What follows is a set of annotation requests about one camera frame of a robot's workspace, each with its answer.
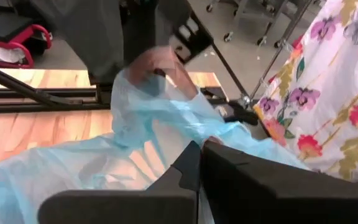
red chair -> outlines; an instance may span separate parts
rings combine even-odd
[[[46,37],[46,49],[51,46],[48,31],[40,25],[33,24],[33,20],[15,14],[0,15],[0,48],[21,49],[25,55],[24,62],[10,63],[0,61],[0,67],[6,68],[32,68],[34,60],[30,51],[24,46],[24,42],[34,35],[36,30],[44,33]]]

floral fabric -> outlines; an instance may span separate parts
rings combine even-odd
[[[358,182],[358,0],[324,5],[254,109],[309,168]]]

gray floor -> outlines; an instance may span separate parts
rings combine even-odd
[[[225,56],[226,60],[240,79],[244,88],[250,93],[260,80],[264,70],[271,61],[276,49],[273,43],[281,38],[290,20],[281,15],[278,22],[272,28],[267,40],[267,45],[258,47],[255,43],[264,33],[266,23],[262,21],[241,21],[240,28],[235,29],[233,40],[225,43],[223,36],[232,27],[233,11],[235,7],[230,4],[219,3],[215,5],[213,12],[206,12],[206,6],[210,0],[189,0],[198,17],[212,33],[215,43]],[[318,8],[311,6],[305,13],[304,18],[312,21]],[[304,33],[306,27],[297,27],[290,37],[290,41],[295,40]],[[228,72],[216,55],[211,54],[209,49],[205,54],[190,62],[186,68],[191,72],[214,72],[225,92],[230,98],[237,98],[239,90],[231,80]],[[268,77],[275,74],[284,64],[288,52],[280,54],[274,63]],[[71,48],[60,38],[54,38],[53,47],[45,55],[35,61],[36,68],[42,69],[86,69],[82,61],[76,56]],[[261,88],[257,94],[260,96],[264,89]],[[256,138],[265,138],[265,134],[260,127],[251,129]]]

wooden floor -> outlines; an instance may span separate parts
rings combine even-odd
[[[90,88],[85,70],[3,71],[33,87]],[[213,73],[190,75],[200,87],[220,86]],[[109,110],[0,114],[0,161],[35,146],[52,146],[110,133],[111,121]]]

